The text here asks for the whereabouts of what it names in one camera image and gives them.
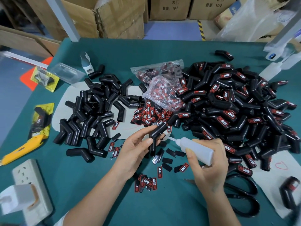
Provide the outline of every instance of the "green table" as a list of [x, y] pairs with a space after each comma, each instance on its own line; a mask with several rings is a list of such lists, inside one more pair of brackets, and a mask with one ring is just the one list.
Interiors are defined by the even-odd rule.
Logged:
[[[82, 38], [78, 43], [65, 39], [50, 66], [58, 62], [65, 63], [81, 71], [80, 52], [85, 51], [91, 58], [92, 65], [106, 66], [106, 73], [114, 73], [123, 82], [131, 77], [135, 85], [138, 79], [130, 72], [130, 67], [159, 63], [170, 60], [183, 59], [184, 64], [190, 66], [197, 61], [218, 61], [213, 55], [216, 49], [229, 51], [235, 59], [231, 62], [235, 67], [251, 66], [252, 71], [261, 72], [268, 64], [263, 52], [264, 43], [239, 42], [198, 42], [198, 41], [160, 41], [160, 40], [113, 40]], [[282, 71], [275, 80], [290, 80], [287, 86], [279, 88], [280, 98], [288, 99], [301, 106], [299, 87], [301, 63], [292, 69]], [[13, 151], [27, 140], [31, 124], [33, 108], [37, 104], [54, 102], [55, 108], [69, 85], [61, 84], [54, 93], [38, 86], [32, 93], [22, 110], [16, 123], [4, 141], [0, 158]], [[301, 133], [298, 118], [299, 107], [292, 111], [293, 117], [287, 124]], [[43, 146], [17, 161], [0, 167], [0, 190], [13, 184], [11, 171], [14, 167], [27, 159], [36, 159], [40, 166], [44, 182], [48, 188], [55, 211], [45, 222], [53, 225], [69, 209], [76, 205], [93, 186], [108, 172], [115, 159], [97, 158], [93, 163], [85, 163], [81, 157], [66, 157], [66, 145], [56, 145], [52, 141], [58, 132], [51, 129], [49, 139]], [[177, 138], [192, 138], [191, 132], [174, 129], [172, 135]], [[176, 145], [168, 143], [168, 147], [175, 149]], [[301, 162], [300, 155], [294, 155]], [[178, 166], [187, 159], [176, 157], [172, 166]], [[157, 176], [156, 168], [150, 161], [143, 160], [143, 173], [150, 177]], [[205, 201], [196, 187], [184, 182], [183, 178], [193, 178], [191, 169], [185, 173], [163, 171], [164, 177], [158, 180], [158, 190], [147, 191], [142, 194], [134, 193], [133, 181], [127, 182], [116, 203], [114, 204], [105, 225], [208, 225]], [[274, 211], [263, 192], [260, 190], [257, 199], [261, 204], [261, 211], [257, 217], [241, 218], [242, 225], [287, 225], [288, 220], [282, 220]], [[20, 223], [23, 221], [21, 212], [0, 217], [1, 222]]]

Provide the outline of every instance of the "red-orange object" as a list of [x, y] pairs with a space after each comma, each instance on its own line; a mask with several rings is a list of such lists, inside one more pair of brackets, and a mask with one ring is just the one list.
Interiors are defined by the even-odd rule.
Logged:
[[[45, 59], [44, 61], [42, 61], [42, 63], [49, 65], [51, 63], [52, 59], [53, 59], [53, 57], [49, 57], [49, 58]], [[37, 83], [34, 83], [33, 81], [30, 80], [34, 69], [35, 68], [30, 69], [29, 71], [27, 71], [20, 77], [20, 81], [22, 83], [24, 83], [26, 86], [28, 86], [31, 89], [31, 91], [34, 91], [36, 86], [38, 85]]]

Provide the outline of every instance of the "power strip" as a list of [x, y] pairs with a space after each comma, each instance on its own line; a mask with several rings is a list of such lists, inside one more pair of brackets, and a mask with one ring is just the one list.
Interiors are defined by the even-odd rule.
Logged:
[[44, 185], [39, 167], [35, 160], [29, 159], [13, 169], [16, 185], [33, 184], [39, 195], [39, 201], [29, 209], [23, 209], [27, 226], [35, 226], [49, 216], [53, 207]]

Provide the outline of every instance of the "hand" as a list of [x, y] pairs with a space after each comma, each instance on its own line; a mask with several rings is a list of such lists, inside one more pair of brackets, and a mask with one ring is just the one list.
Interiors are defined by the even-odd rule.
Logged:
[[[126, 180], [133, 176], [143, 157], [149, 152], [148, 147], [153, 143], [152, 138], [148, 138], [144, 141], [142, 141], [142, 139], [156, 128], [157, 125], [152, 125], [140, 129], [125, 140], [116, 162], [112, 167], [112, 170], [114, 170], [115, 173], [120, 174], [121, 177]], [[157, 145], [161, 142], [160, 139], [163, 137], [164, 134], [157, 138]]]
[[214, 194], [224, 194], [224, 183], [228, 171], [228, 160], [224, 150], [224, 144], [220, 139], [196, 140], [194, 142], [211, 148], [214, 153], [212, 165], [201, 168], [195, 153], [186, 149], [186, 155], [194, 174], [194, 180], [204, 198], [210, 198]]

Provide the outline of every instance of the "white plastic bottle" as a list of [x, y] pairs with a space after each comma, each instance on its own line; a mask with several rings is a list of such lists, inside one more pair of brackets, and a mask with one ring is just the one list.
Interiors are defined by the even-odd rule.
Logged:
[[204, 145], [198, 144], [186, 137], [177, 140], [171, 137], [169, 137], [168, 139], [175, 141], [175, 143], [181, 147], [182, 152], [186, 153], [186, 148], [191, 149], [195, 153], [199, 161], [205, 163], [208, 166], [211, 166], [213, 156], [212, 149], [205, 147]]

